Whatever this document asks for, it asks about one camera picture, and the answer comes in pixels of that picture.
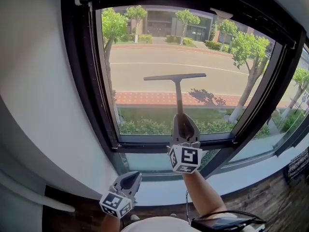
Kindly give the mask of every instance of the building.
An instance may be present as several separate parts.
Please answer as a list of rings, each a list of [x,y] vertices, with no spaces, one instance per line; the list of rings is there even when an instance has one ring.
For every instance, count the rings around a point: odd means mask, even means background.
[[[115,7],[114,10],[119,13],[125,13],[128,6]],[[180,20],[176,18],[175,13],[179,10],[183,10],[181,7],[173,6],[161,6],[161,5],[143,5],[143,8],[147,11],[146,17],[140,21],[138,34],[151,34],[154,37],[166,37],[167,35],[181,36],[183,32],[183,25]],[[217,16],[215,14],[202,12],[198,10],[191,10],[190,12],[197,15],[200,19],[198,25],[188,25],[185,33],[186,37],[193,39],[194,41],[209,40],[211,26],[213,23],[219,25],[225,18]],[[271,52],[275,41],[268,36],[260,33],[259,31],[250,28],[240,22],[234,21],[238,31],[248,34],[253,33],[256,36],[264,36],[270,42],[267,51]],[[135,19],[129,19],[127,23],[127,31],[132,33],[135,28]],[[228,34],[225,39],[225,44],[230,44],[232,35]],[[216,31],[212,41],[222,42],[224,34],[219,30]]]
[[[116,12],[125,13],[125,6],[114,8]],[[180,7],[160,6],[160,5],[143,5],[147,11],[147,15],[141,20],[139,25],[139,34],[151,34],[154,37],[165,37],[166,35],[181,36],[183,25],[180,20],[176,18],[175,13],[183,10]],[[198,25],[188,25],[185,36],[192,38],[194,41],[208,40],[210,35],[211,25],[214,19],[213,14],[202,12],[198,10],[190,10],[194,15],[200,19]],[[135,20],[128,21],[128,31],[135,27]]]

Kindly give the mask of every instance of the glass pane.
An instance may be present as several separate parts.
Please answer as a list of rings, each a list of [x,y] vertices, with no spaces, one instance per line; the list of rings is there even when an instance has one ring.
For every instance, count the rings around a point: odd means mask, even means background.
[[[199,171],[202,170],[211,159],[219,152],[219,149],[204,151]],[[169,156],[167,154],[120,154],[126,170],[140,171],[143,174],[179,174],[172,171]]]
[[[179,7],[108,8],[101,11],[101,20],[109,80],[105,87],[111,91],[121,135],[170,135],[175,85],[143,78],[189,73],[206,77],[181,81],[184,111],[201,133],[230,132],[254,95],[275,45],[239,22]]]
[[[276,150],[308,114],[309,54],[303,49],[297,69],[276,110],[255,137],[229,162],[246,161]]]

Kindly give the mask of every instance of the grass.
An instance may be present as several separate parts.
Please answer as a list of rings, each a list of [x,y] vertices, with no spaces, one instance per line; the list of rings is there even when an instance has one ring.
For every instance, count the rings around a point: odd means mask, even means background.
[[[126,121],[137,121],[141,118],[151,119],[157,123],[172,123],[174,115],[177,113],[176,108],[171,107],[121,107],[118,108]],[[193,120],[200,122],[214,122],[223,120],[225,113],[232,113],[233,109],[205,109],[205,108],[184,108],[184,112],[188,114]]]
[[[179,45],[179,46],[181,46],[179,43],[177,43],[177,42],[167,42],[168,44],[171,44],[171,45]],[[194,48],[196,48],[197,46],[196,45],[194,45],[193,43],[192,44],[185,44],[185,45],[183,45],[183,46],[188,46],[188,47],[194,47]]]
[[[134,41],[118,41],[116,44],[134,44]],[[152,42],[138,41],[136,44],[152,44]]]

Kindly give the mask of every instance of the asphalt road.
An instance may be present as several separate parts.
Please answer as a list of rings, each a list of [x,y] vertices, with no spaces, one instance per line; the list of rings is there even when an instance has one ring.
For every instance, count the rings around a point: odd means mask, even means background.
[[[172,81],[144,81],[155,75],[205,73],[207,77],[186,79],[181,82],[182,92],[205,89],[213,94],[242,95],[248,80],[245,65],[238,69],[229,57],[173,49],[112,49],[112,88],[118,92],[175,92]],[[252,91],[255,93],[262,78]],[[290,84],[283,97],[290,101],[296,87]]]

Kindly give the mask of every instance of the white wall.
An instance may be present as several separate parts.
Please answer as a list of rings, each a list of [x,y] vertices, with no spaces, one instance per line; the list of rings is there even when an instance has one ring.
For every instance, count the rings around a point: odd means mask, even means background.
[[[51,185],[99,198],[117,175],[71,75],[60,0],[0,0],[0,18],[0,95],[12,115],[3,118],[1,129],[12,129],[1,135],[3,143]],[[18,136],[29,140],[26,146]]]
[[[46,182],[21,166],[0,145],[0,171],[16,182],[44,195]],[[42,231],[43,206],[22,198],[0,183],[0,231]]]

